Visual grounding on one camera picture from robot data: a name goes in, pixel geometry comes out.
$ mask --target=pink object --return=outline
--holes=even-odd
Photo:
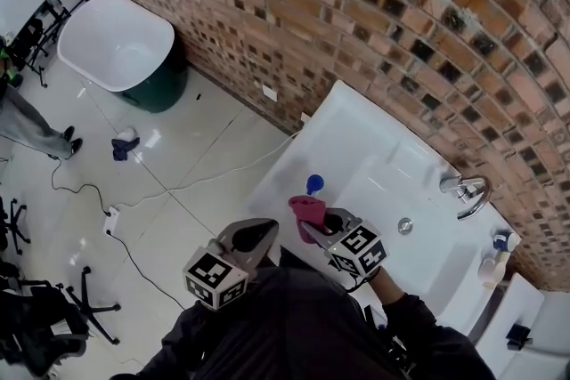
[[[289,207],[293,209],[293,213],[297,218],[297,229],[299,230],[299,236],[301,239],[307,244],[315,244],[315,240],[299,222],[309,222],[314,226],[314,228],[322,229],[322,232],[325,232],[324,214],[327,207],[325,206],[324,201],[303,195],[290,198]]]

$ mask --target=black jacket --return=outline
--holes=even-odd
[[[462,334],[439,327],[413,295],[384,306],[388,328],[416,361],[414,379],[491,380]],[[184,311],[162,349],[137,376],[122,379],[396,380],[394,365],[354,298],[318,272],[260,270],[248,294],[212,312]]]

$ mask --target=sink drain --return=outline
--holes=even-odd
[[[406,234],[410,234],[412,228],[413,221],[408,217],[404,217],[400,222],[398,222],[398,231],[400,231],[400,234],[403,234],[404,236]]]

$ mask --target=white tile floor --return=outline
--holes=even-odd
[[[101,189],[105,206],[133,204],[165,188],[247,165],[286,139],[195,71],[190,71],[183,98],[161,114],[127,105],[57,58],[45,79],[47,89],[35,76],[27,75],[21,93],[53,128],[63,131],[74,125],[77,136],[85,141],[77,156],[64,162],[55,183],[78,188],[92,182]],[[131,155],[126,162],[115,162],[110,141],[127,126],[141,137],[136,150],[139,159]],[[148,277],[189,307],[194,300],[183,289],[182,268],[197,246],[236,220],[241,203],[278,156],[174,197],[123,208],[116,235],[128,244]],[[119,302],[123,307],[101,316],[102,324],[121,344],[112,346],[102,337],[89,339],[83,357],[62,363],[62,379],[102,380],[119,372],[136,372],[159,349],[160,339],[180,309],[138,275],[118,241],[103,234],[104,216],[94,190],[79,195],[52,190],[50,178],[56,165],[34,150],[13,148],[0,190],[28,205],[23,230],[32,239],[15,261],[28,278],[74,287],[79,287],[81,270],[88,264],[93,269],[88,279],[92,304]],[[12,246],[5,257],[15,258]]]

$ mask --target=wall outlet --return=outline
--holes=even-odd
[[[115,209],[113,206],[109,206],[109,212],[110,215],[105,217],[105,224],[103,225],[103,233],[108,235],[109,233],[107,233],[107,231],[110,231],[110,234],[114,236],[120,212],[117,209]]]
[[[265,97],[270,98],[273,101],[277,101],[277,93],[271,87],[262,85],[261,90],[264,91]]]

